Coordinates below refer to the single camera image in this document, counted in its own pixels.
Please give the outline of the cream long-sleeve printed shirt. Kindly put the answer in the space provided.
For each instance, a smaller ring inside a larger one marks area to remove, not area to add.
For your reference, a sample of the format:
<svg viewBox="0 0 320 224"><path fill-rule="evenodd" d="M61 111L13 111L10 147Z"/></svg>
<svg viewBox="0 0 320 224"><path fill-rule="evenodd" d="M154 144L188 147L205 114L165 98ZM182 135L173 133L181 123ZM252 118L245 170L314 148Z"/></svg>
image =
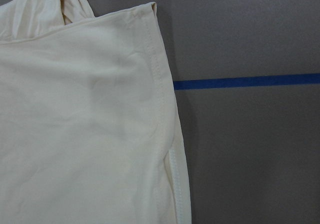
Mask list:
<svg viewBox="0 0 320 224"><path fill-rule="evenodd" d="M149 2L0 7L0 221L190 224L169 62Z"/></svg>

